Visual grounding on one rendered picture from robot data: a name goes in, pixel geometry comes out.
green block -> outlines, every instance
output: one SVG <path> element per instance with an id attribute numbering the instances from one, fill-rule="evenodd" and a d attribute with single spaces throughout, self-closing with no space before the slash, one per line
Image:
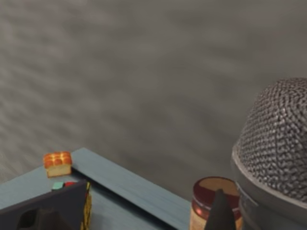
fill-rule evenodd
<path id="1" fill-rule="evenodd" d="M 52 186 L 52 190 L 58 190 L 64 187 L 64 182 L 55 182 Z"/>

black object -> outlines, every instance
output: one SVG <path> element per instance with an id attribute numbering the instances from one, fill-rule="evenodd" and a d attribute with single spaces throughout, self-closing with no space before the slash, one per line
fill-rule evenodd
<path id="1" fill-rule="evenodd" d="M 87 182 L 0 210 L 0 230 L 80 230 Z"/>
<path id="2" fill-rule="evenodd" d="M 307 230 L 307 79 L 264 89 L 233 148 L 243 230 Z"/>
<path id="3" fill-rule="evenodd" d="M 222 189 L 215 192 L 214 202 L 204 230 L 236 230 L 234 213 Z"/>

wooden plank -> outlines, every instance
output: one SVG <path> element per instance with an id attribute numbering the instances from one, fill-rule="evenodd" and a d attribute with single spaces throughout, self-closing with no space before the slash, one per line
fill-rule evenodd
<path id="1" fill-rule="evenodd" d="M 43 167 L 0 185 L 0 209 L 51 191 L 54 182 L 78 181 L 75 174 L 53 179 L 46 177 Z M 146 218 L 142 212 L 127 207 L 110 192 L 92 186 L 92 230 L 166 230 L 157 221 Z"/>
<path id="2" fill-rule="evenodd" d="M 189 228 L 187 200 L 91 152 L 73 153 L 74 168 L 178 230 Z"/>

brown lid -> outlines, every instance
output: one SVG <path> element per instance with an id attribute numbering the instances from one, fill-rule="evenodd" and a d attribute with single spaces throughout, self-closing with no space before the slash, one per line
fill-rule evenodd
<path id="1" fill-rule="evenodd" d="M 205 177 L 198 180 L 193 187 L 195 199 L 206 206 L 211 207 L 215 191 L 223 189 L 229 205 L 232 209 L 238 208 L 239 193 L 236 184 L 227 178 L 223 177 Z"/>

gray floor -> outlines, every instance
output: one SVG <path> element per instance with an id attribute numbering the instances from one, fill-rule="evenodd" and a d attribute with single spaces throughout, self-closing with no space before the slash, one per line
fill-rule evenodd
<path id="1" fill-rule="evenodd" d="M 307 73 L 305 0 L 0 0 L 0 182 L 87 147 L 189 199 L 255 94 Z"/>

